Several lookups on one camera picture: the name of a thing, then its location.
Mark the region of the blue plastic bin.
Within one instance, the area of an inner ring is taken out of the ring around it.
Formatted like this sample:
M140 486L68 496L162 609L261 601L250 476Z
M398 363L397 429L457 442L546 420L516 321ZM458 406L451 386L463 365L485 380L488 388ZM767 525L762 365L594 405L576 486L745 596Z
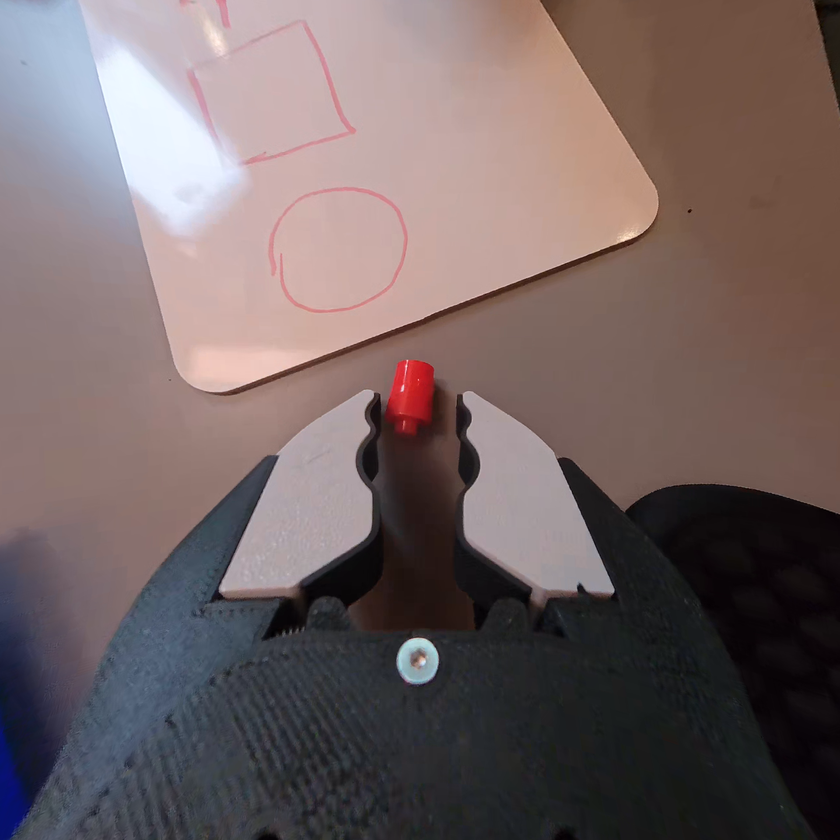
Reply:
M40 779L39 735L2 711L1 838L11 838L35 798Z

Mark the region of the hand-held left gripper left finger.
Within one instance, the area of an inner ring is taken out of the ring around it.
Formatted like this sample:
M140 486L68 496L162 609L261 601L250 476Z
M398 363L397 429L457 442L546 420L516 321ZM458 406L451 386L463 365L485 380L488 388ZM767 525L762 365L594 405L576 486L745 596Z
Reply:
M226 601L323 596L345 606L382 577L374 479L379 393L362 390L305 426L277 453L219 585Z

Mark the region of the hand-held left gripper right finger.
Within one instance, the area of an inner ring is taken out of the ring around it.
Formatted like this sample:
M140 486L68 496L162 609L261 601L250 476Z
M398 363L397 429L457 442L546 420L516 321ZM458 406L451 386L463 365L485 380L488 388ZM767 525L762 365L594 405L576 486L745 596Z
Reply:
M456 401L455 582L484 621L499 601L538 621L552 601L599 606L615 585L558 456L476 392Z

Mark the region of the red marker cap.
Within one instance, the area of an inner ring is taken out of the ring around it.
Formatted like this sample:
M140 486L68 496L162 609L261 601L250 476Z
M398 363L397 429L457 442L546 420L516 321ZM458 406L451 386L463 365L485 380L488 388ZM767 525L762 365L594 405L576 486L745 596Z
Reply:
M432 422L434 367L421 360L397 362L392 389L385 408L385 420L394 431L414 437Z

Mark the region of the black mesh cushion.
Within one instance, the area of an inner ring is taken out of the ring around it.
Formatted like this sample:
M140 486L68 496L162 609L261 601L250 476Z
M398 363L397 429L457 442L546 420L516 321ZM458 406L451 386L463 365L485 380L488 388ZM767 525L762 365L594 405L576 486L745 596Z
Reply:
M839 516L722 485L649 493L627 516L691 585L814 833L839 838Z

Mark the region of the white whiteboard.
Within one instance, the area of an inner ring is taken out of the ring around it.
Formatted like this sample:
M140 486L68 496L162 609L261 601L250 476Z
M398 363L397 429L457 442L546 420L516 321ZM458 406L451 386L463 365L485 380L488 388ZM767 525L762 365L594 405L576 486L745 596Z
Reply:
M171 355L235 392L645 232L541 2L79 2Z

